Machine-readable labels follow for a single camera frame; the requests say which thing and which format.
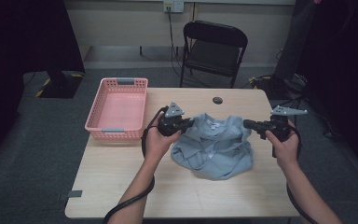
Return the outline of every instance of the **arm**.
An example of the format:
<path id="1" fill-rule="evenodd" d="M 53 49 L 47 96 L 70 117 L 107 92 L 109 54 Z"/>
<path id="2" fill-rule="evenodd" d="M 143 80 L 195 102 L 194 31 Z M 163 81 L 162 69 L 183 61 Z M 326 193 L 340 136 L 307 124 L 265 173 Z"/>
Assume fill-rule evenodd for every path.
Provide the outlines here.
<path id="1" fill-rule="evenodd" d="M 275 147 L 277 163 L 281 167 L 289 189 L 301 209 L 320 224 L 342 223 L 302 172 L 296 159 L 297 135 L 291 133 L 291 136 L 285 142 L 280 142 L 270 131 L 266 131 L 266 135 L 267 139 Z"/>
<path id="2" fill-rule="evenodd" d="M 168 151 L 171 143 L 176 141 L 179 136 L 180 132 L 177 132 L 169 137 L 163 136 L 158 132 L 156 127 L 149 130 L 146 138 L 145 160 L 118 203 L 125 202 L 147 189 L 162 157 Z M 147 196 L 117 211 L 110 217 L 108 224 L 142 223 L 146 200 Z"/>

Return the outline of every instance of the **handheld controller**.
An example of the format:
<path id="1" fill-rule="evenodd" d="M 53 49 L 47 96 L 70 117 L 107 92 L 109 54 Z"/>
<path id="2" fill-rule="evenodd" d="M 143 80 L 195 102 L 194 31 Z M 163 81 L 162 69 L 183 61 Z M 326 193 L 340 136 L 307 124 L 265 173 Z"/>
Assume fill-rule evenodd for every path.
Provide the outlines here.
<path id="1" fill-rule="evenodd" d="M 194 124 L 194 120 L 182 119 L 185 111 L 175 102 L 171 102 L 170 106 L 166 106 L 163 111 L 164 115 L 158 121 L 158 131 L 164 136 L 171 136 L 179 130 L 185 133 L 187 128 Z"/>
<path id="2" fill-rule="evenodd" d="M 270 131 L 278 138 L 278 140 L 284 142 L 288 139 L 291 130 L 287 116 L 307 113 L 307 110 L 296 110 L 278 105 L 271 111 L 272 115 L 270 121 L 245 119 L 243 121 L 243 127 L 256 131 L 260 134 L 260 138 L 264 140 L 266 140 L 266 131 Z M 276 158 L 274 147 L 272 147 L 272 157 Z"/>

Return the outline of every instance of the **basket handle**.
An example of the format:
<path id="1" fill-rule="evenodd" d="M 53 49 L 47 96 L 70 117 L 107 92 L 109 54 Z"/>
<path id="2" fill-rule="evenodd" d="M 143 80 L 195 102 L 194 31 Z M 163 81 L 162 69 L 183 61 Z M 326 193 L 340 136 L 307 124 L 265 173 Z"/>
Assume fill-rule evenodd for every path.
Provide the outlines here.
<path id="1" fill-rule="evenodd" d="M 134 77 L 118 77 L 117 78 L 118 85 L 135 85 Z"/>
<path id="2" fill-rule="evenodd" d="M 103 133 L 124 133 L 123 128 L 103 128 Z"/>

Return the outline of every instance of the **forearm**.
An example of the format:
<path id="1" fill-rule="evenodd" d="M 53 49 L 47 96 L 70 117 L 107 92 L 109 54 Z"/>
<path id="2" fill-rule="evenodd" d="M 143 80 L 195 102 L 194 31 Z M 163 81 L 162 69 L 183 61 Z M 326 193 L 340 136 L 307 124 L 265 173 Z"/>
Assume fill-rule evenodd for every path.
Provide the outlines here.
<path id="1" fill-rule="evenodd" d="M 144 161 L 138 173 L 136 174 L 136 176 L 134 177 L 131 184 L 124 192 L 123 196 L 121 197 L 118 203 L 123 203 L 128 199 L 143 192 L 145 189 L 147 189 L 147 187 L 149 187 L 153 179 L 153 175 L 156 172 L 157 166 L 158 166 L 157 161 Z M 147 196 L 117 211 L 110 217 L 108 224 L 142 223 L 146 200 L 147 200 Z"/>
<path id="2" fill-rule="evenodd" d="M 312 186 L 298 163 L 282 168 L 299 207 L 317 223 L 342 223 Z"/>

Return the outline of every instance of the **gray carpet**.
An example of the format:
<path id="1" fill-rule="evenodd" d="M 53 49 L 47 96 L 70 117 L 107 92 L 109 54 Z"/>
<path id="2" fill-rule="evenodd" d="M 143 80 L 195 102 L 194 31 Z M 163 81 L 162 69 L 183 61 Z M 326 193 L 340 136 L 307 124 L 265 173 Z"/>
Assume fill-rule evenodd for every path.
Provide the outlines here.
<path id="1" fill-rule="evenodd" d="M 273 68 L 241 68 L 236 87 L 245 86 L 249 77 L 272 71 Z M 20 114 L 0 146 L 0 223 L 101 223 L 67 218 L 65 202 L 58 197 L 72 189 L 89 137 L 84 125 L 103 77 L 146 77 L 149 87 L 177 87 L 179 83 L 172 68 L 94 69 L 87 70 L 74 99 L 49 99 L 34 97 L 48 78 L 46 73 L 36 73 L 34 78 L 26 74 L 24 82 L 31 81 L 26 85 Z M 228 79 L 213 78 L 208 83 L 225 88 Z M 271 101 L 272 105 L 278 103 L 281 102 Z M 323 136 L 328 126 L 319 111 L 308 102 L 301 107 L 310 112 L 297 118 L 303 139 L 301 166 L 338 215 L 346 223 L 358 223 L 358 161 L 345 142 Z M 278 224 L 287 223 L 287 218 L 145 221 L 195 222 Z M 299 223 L 299 219 L 293 218 L 292 223 Z"/>

